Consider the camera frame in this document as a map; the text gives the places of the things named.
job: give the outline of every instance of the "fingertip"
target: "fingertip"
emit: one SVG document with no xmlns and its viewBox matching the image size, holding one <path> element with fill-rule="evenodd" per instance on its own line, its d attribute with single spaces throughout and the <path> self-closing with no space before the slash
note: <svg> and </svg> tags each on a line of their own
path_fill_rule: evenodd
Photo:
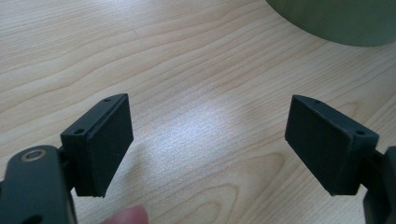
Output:
<svg viewBox="0 0 396 224">
<path fill-rule="evenodd" d="M 143 205 L 126 208 L 119 211 L 102 224 L 148 224 L 149 215 Z"/>
</svg>

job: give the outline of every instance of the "round hole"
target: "round hole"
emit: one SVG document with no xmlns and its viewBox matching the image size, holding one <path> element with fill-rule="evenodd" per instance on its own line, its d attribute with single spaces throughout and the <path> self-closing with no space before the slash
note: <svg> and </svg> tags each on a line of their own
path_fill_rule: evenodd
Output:
<svg viewBox="0 0 396 224">
<path fill-rule="evenodd" d="M 77 129 L 77 130 L 73 131 L 73 133 L 75 133 L 75 134 L 79 134 L 79 133 L 83 133 L 83 132 L 84 132 L 83 129 Z"/>
<path fill-rule="evenodd" d="M 21 157 L 22 161 L 36 161 L 44 157 L 47 151 L 45 149 L 34 149 L 32 151 L 28 151 Z"/>
<path fill-rule="evenodd" d="M 40 215 L 35 215 L 32 217 L 26 218 L 22 224 L 39 224 L 43 221 L 43 217 Z"/>
</svg>

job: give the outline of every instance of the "wooden table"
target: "wooden table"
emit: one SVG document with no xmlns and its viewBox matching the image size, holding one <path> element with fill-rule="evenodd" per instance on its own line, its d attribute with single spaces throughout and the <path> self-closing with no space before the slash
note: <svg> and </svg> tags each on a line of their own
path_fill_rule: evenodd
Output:
<svg viewBox="0 0 396 224">
<path fill-rule="evenodd" d="M 127 92 L 135 140 L 80 223 L 143 203 L 150 223 L 363 223 L 284 140 L 293 94 L 396 145 L 396 44 L 310 35 L 264 0 L 0 3 L 0 174 L 99 100 Z"/>
</svg>

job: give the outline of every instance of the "black 3d printed part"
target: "black 3d printed part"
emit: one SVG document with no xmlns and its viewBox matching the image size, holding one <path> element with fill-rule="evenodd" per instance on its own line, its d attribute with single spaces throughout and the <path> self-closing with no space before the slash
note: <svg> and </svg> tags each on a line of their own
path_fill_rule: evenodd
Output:
<svg viewBox="0 0 396 224">
<path fill-rule="evenodd" d="M 99 102 L 62 134 L 64 155 L 77 165 L 78 196 L 102 196 L 134 140 L 128 95 Z"/>
<path fill-rule="evenodd" d="M 378 134 L 324 103 L 294 95 L 286 140 L 331 195 L 354 195 L 364 158 L 375 152 Z"/>
<path fill-rule="evenodd" d="M 390 147 L 384 158 L 383 179 L 391 208 L 387 223 L 396 223 L 396 147 Z"/>
<path fill-rule="evenodd" d="M 28 148 L 8 162 L 1 188 L 0 223 L 76 223 L 58 150 Z"/>
</svg>

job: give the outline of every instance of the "green object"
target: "green object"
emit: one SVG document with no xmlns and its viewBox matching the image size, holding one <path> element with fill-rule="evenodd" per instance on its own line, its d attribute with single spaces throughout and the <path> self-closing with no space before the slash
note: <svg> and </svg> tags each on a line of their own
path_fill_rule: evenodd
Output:
<svg viewBox="0 0 396 224">
<path fill-rule="evenodd" d="M 373 47 L 396 40 L 396 0 L 266 0 L 286 20 L 336 43 Z"/>
</svg>

